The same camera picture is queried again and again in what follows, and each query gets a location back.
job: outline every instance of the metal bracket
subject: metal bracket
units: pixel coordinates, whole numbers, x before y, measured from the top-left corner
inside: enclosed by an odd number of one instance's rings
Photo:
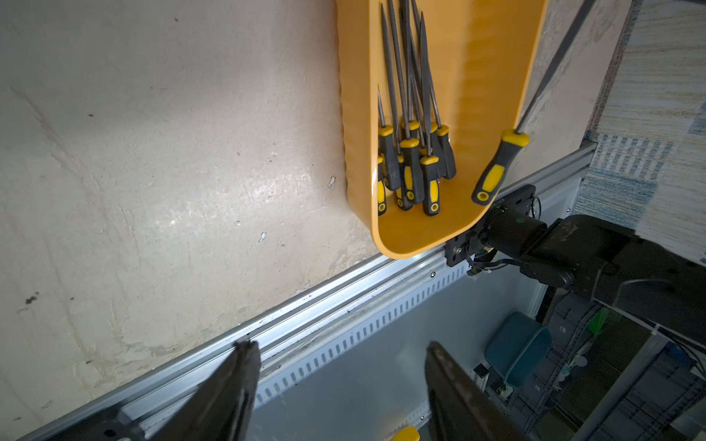
[[[497,207],[506,207],[530,216],[532,211],[532,201],[534,200],[536,192],[537,188],[531,184],[522,186],[517,190],[504,195],[502,198],[497,199],[493,205],[490,206],[488,212]],[[448,266],[452,267],[465,259],[463,255],[464,250],[473,240],[478,240],[478,234],[483,229],[485,221],[486,217],[483,216],[470,229],[446,241],[446,244],[444,245],[444,252],[446,256],[446,264]]]
[[[145,441],[145,434],[118,408],[106,409],[51,438],[52,441],[130,440]]]

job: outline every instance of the robotic arm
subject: robotic arm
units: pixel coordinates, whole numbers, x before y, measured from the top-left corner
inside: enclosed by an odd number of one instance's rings
[[[633,230],[585,215],[547,226],[495,207],[470,235],[470,254],[495,248],[530,278],[706,344],[706,268]]]

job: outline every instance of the screwdriver shaft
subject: screwdriver shaft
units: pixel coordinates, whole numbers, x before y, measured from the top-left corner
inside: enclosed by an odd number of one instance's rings
[[[390,54],[390,37],[388,36],[388,20],[385,17],[385,8],[380,4],[380,19],[383,25],[383,51],[385,52],[385,70],[388,77],[388,92],[390,94],[390,107],[392,108],[393,120],[397,117],[397,99],[395,98],[395,74],[393,73],[393,61]],[[396,123],[393,123],[393,145],[398,154],[400,154],[400,139],[397,136]]]
[[[527,110],[525,110],[524,114],[522,115],[522,118],[520,119],[520,123],[517,125],[517,128],[515,129],[515,133],[517,133],[518,135],[525,131],[525,126],[527,125],[527,122],[529,122],[530,117],[533,115],[534,110],[537,108],[537,104],[539,103],[539,100],[542,98],[542,95],[546,91],[546,86],[549,85],[549,82],[551,81],[552,77],[554,77],[556,70],[559,68],[561,61],[564,59],[564,56],[566,55],[569,48],[571,47],[571,43],[576,38],[578,31],[581,29],[581,25],[583,25],[584,20],[586,20],[586,17],[588,16],[588,13],[591,11],[591,7],[593,7],[593,4],[595,2],[596,2],[596,0],[584,0],[583,4],[581,5],[578,12],[576,13],[576,17],[574,18],[574,21],[571,23],[571,26],[569,26],[569,30],[566,31],[566,35],[564,35],[564,39],[561,40],[561,44],[559,45],[559,48],[556,50],[556,53],[554,54],[554,58],[551,59],[551,62],[549,63],[549,67],[546,68],[546,72],[544,73],[544,77],[542,77],[542,81],[539,82],[539,87],[537,88],[537,91],[534,93],[534,96],[532,97],[532,101],[529,102],[529,105],[527,106]]]
[[[383,113],[383,99],[380,97],[380,86],[378,86],[378,113],[380,114],[380,127],[385,127],[385,114]]]
[[[429,113],[429,98],[430,91],[430,68],[429,68],[429,47],[426,43],[426,25],[424,17],[421,18],[421,27],[419,32],[419,58],[421,59],[421,107],[424,112],[424,134],[426,138],[426,156],[432,156],[431,151],[431,115]]]
[[[417,0],[412,0],[412,10],[414,11],[414,25],[417,28],[417,34],[419,34],[421,27],[421,20],[419,18],[419,9],[417,8]],[[434,116],[436,116],[436,124],[441,127],[441,117],[439,116],[439,106],[436,104],[436,92],[434,91],[434,81],[429,76],[429,87],[431,88],[431,105],[434,107]]]
[[[409,105],[409,117],[412,118],[411,108],[414,107],[414,113],[416,114],[416,120],[421,123],[422,110],[419,107],[419,100],[421,99],[421,79],[415,74],[414,69],[409,67],[415,64],[416,49],[414,48],[414,42],[412,41],[412,29],[409,26],[409,0],[403,0],[405,7],[402,7],[400,3],[400,27],[404,27],[402,30],[403,41],[405,45],[405,64],[407,67],[407,103]],[[424,136],[419,137],[419,141],[422,147],[426,147],[426,140]]]
[[[393,0],[388,0],[388,11],[390,12],[390,27],[393,31],[393,48],[395,50],[395,62],[397,63],[397,82],[400,84],[400,100],[402,101],[402,117],[407,122],[407,100],[405,97],[405,87],[402,78],[402,58],[400,57],[400,38],[397,36],[397,23],[395,21],[395,6]],[[398,125],[399,121],[393,121],[393,126]],[[405,135],[409,138],[409,124],[405,125]]]

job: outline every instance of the yellow plastic tray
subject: yellow plastic tray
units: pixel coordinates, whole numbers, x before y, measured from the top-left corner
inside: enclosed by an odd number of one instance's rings
[[[392,123],[380,2],[337,2],[348,202],[370,229],[378,249],[396,259],[447,241],[487,211],[471,201],[471,193],[498,148],[501,131],[520,118],[548,0],[417,0],[417,4],[424,12],[436,99],[441,121],[450,128],[457,175],[441,180],[441,209],[435,217],[427,217],[421,204],[403,212],[389,191],[388,211],[379,217],[378,86],[386,122]],[[389,20],[386,0],[385,14]],[[399,27],[399,15],[395,17]],[[399,89],[395,95],[401,118]]]

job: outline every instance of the green object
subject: green object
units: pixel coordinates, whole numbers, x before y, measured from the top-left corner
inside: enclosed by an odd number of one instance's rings
[[[593,332],[593,335],[598,337],[605,330],[605,324],[608,320],[610,314],[610,308],[601,309],[594,317],[593,320],[586,326],[586,329]]]

